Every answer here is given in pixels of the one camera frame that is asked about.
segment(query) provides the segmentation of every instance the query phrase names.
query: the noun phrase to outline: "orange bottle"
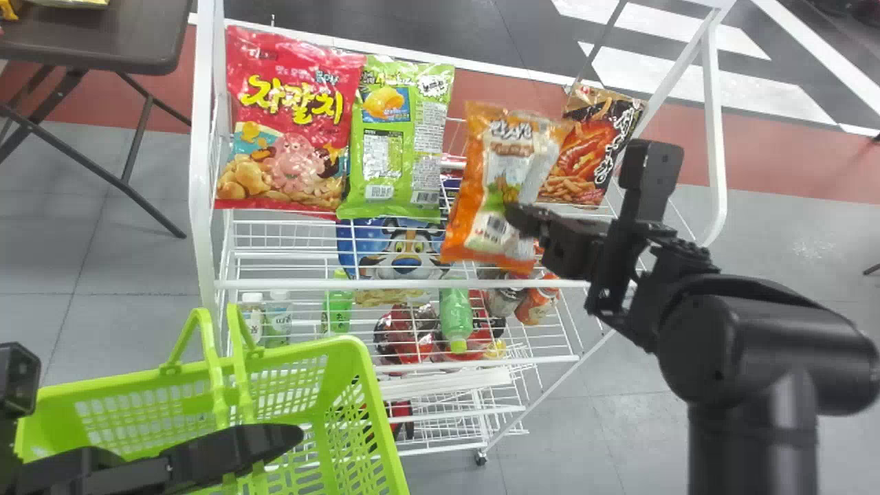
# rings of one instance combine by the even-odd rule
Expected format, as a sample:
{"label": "orange bottle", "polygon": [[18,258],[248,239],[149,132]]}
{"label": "orange bottle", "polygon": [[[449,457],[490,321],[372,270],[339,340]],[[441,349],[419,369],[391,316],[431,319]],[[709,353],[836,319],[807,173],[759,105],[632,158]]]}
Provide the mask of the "orange bottle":
{"label": "orange bottle", "polygon": [[[542,277],[543,280],[554,278],[559,277],[549,271]],[[558,295],[558,287],[530,287],[514,314],[524,325],[537,325],[553,311]]]}

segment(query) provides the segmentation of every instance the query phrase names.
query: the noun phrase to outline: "barcode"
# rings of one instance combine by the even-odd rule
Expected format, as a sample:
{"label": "barcode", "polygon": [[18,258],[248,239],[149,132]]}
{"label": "barcode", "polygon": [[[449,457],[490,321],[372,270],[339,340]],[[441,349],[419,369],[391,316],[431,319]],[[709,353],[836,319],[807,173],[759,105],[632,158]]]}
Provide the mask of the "barcode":
{"label": "barcode", "polygon": [[438,192],[415,191],[410,203],[432,204],[436,203],[439,198],[440,193]]}
{"label": "barcode", "polygon": [[394,186],[367,186],[367,199],[388,199],[394,196]]}
{"label": "barcode", "polygon": [[504,218],[491,217],[486,221],[487,230],[497,235],[503,235],[507,230],[507,221]]}

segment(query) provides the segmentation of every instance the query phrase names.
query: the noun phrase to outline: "white bottle cap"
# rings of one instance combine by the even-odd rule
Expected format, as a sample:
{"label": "white bottle cap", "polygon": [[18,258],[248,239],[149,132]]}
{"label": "white bottle cap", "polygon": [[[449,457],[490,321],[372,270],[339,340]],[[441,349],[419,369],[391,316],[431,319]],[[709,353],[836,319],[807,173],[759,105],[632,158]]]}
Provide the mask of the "white bottle cap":
{"label": "white bottle cap", "polygon": [[269,298],[272,300],[286,300],[289,297],[290,297],[290,291],[283,291],[281,289],[269,291]]}
{"label": "white bottle cap", "polygon": [[263,302],[263,293],[262,292],[245,292],[245,293],[241,294],[241,302],[244,302],[244,303]]}

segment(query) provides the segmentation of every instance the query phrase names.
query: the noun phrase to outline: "chip bag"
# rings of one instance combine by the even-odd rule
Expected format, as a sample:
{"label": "chip bag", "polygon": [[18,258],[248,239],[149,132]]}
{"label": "chip bag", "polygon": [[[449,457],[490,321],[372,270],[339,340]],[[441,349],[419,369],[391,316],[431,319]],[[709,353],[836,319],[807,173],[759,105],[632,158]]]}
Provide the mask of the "chip bag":
{"label": "chip bag", "polygon": [[443,262],[475,260],[529,273],[534,239],[504,219],[507,203],[533,203],[573,122],[468,101],[465,173],[452,206]]}
{"label": "chip bag", "polygon": [[236,123],[215,207],[332,217],[366,57],[230,26],[226,60]]}
{"label": "chip bag", "polygon": [[352,114],[339,218],[440,219],[440,158],[455,68],[369,55]]}
{"label": "chip bag", "polygon": [[642,117],[644,102],[578,82],[562,117],[576,121],[538,200],[595,208],[602,203],[614,162]]}

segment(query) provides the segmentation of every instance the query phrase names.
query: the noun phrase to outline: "red floor stripe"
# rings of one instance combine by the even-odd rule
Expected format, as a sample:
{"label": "red floor stripe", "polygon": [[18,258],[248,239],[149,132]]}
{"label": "red floor stripe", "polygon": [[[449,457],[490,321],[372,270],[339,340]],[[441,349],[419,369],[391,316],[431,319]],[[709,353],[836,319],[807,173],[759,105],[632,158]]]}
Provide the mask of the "red floor stripe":
{"label": "red floor stripe", "polygon": [[[189,115],[193,91],[194,28],[187,31],[178,69],[161,78],[137,79],[159,98]],[[0,76],[0,98],[8,99],[35,70],[10,63]],[[52,84],[61,77],[53,74]],[[26,108],[48,92],[48,82]],[[550,85],[470,70],[458,70],[450,117],[464,115],[466,100],[485,100],[549,117],[558,116],[564,102],[558,85]],[[92,72],[50,116],[49,120],[134,128],[143,100],[114,74]],[[706,142],[703,111],[667,104],[660,108],[644,137],[685,148],[679,182],[706,185]],[[834,130],[742,115],[724,115],[727,177],[731,188],[792,196],[880,204],[880,145],[866,137]],[[154,108],[150,130],[188,132],[188,128]],[[447,129],[453,150],[464,143],[464,129]]]}

